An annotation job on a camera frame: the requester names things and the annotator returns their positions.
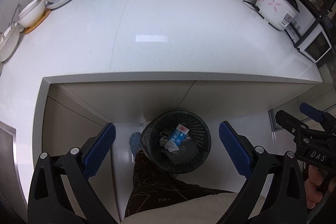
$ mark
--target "microwave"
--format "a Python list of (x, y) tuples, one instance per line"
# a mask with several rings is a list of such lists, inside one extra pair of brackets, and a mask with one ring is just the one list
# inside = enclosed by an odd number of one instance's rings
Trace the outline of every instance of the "microwave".
[[(315, 21), (315, 17), (305, 7), (302, 2), (295, 0), (298, 4), (300, 13), (293, 19), (292, 26), (294, 26), (300, 35), (309, 29)], [(298, 42), (299, 37), (292, 28), (288, 25), (286, 32), (291, 37), (294, 43)], [(312, 62), (316, 63), (331, 49), (330, 41), (323, 30), (322, 26), (318, 24), (315, 29), (308, 35), (308, 37), (298, 47), (298, 50), (308, 57)]]
[[(291, 26), (288, 26), (286, 30), (294, 42), (299, 40), (299, 37), (296, 35)], [(314, 63), (318, 62), (323, 56), (325, 56), (330, 49), (330, 41), (320, 24), (315, 27), (310, 35), (308, 35), (308, 37), (298, 47), (298, 50)]]

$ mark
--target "brown pants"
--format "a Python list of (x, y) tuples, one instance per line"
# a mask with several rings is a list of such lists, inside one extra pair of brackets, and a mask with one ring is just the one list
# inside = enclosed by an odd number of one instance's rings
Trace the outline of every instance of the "brown pants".
[(135, 158), (133, 186), (134, 189), (127, 203), (125, 217), (207, 195), (231, 193), (187, 184), (168, 174), (163, 174), (142, 150), (138, 152)]

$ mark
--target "black mesh trash can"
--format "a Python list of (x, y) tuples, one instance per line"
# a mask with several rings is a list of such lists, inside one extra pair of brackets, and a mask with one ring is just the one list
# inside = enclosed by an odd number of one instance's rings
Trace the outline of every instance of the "black mesh trash can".
[[(169, 153), (160, 146), (160, 133), (173, 132), (182, 124), (189, 129), (179, 151)], [(163, 171), (172, 174), (191, 172), (202, 165), (211, 148), (210, 131), (196, 114), (186, 110), (165, 112), (149, 123), (142, 132), (142, 146), (150, 159)]]

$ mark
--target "hand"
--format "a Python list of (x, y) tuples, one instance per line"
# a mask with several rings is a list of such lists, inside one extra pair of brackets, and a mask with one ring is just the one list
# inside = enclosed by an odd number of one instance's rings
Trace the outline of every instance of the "hand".
[[(323, 176), (319, 169), (315, 166), (309, 165), (308, 171), (309, 178), (304, 183), (307, 197), (307, 208), (313, 209), (322, 198), (322, 193), (316, 190), (317, 186), (320, 186), (323, 182)], [(328, 190), (332, 192), (336, 186), (336, 177), (334, 177), (330, 183)]]

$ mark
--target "shoe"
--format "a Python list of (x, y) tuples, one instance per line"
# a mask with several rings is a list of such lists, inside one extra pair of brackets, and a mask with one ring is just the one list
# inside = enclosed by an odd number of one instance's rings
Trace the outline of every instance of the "shoe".
[(137, 156), (137, 153), (139, 150), (142, 149), (141, 145), (141, 133), (140, 132), (135, 132), (131, 135), (129, 139), (129, 145), (131, 147), (131, 151), (134, 157)]

